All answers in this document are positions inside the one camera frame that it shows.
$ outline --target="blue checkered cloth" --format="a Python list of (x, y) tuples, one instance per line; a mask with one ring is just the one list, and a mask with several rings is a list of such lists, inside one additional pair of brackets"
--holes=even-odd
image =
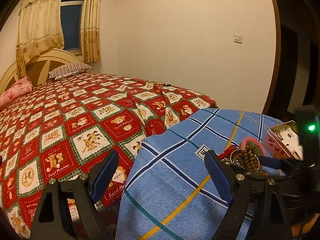
[[(125, 185), (116, 239), (210, 240), (228, 205), (197, 150), (204, 144), (221, 154), (249, 136), (261, 142), (268, 128), (278, 123), (282, 122), (262, 114), (207, 108), (144, 139)], [(265, 171), (279, 175), (277, 170)], [(237, 239), (245, 239), (250, 214), (252, 207)]]

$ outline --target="window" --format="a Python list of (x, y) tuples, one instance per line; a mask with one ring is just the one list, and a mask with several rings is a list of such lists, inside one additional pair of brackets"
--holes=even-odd
[(61, 26), (64, 50), (81, 54), (80, 19), (84, 0), (61, 0)]

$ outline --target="curtain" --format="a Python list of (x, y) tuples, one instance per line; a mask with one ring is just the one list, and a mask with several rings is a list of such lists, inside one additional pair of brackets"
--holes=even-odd
[(80, 39), (85, 63), (100, 61), (100, 0), (84, 0), (81, 13)]
[(26, 76), (26, 65), (43, 52), (63, 49), (61, 0), (23, 0), (17, 40), (17, 74)]

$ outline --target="headboard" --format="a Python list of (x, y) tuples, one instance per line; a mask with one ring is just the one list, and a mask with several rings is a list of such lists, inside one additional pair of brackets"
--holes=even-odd
[[(58, 66), (74, 62), (82, 61), (65, 50), (51, 49), (27, 64), (27, 76), (31, 79), (34, 86), (40, 85), (49, 79), (49, 71)], [(7, 69), (0, 80), (0, 95), (9, 89), (17, 80), (17, 62), (15, 62)]]

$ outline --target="bowl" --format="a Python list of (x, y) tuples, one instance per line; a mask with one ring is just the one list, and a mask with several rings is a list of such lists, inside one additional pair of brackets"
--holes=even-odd
[(266, 152), (264, 151), (263, 145), (256, 138), (253, 138), (253, 137), (244, 138), (240, 144), (240, 148), (245, 149), (247, 145), (250, 145), (253, 147), (255, 151), (255, 155), (257, 157), (266, 156)]

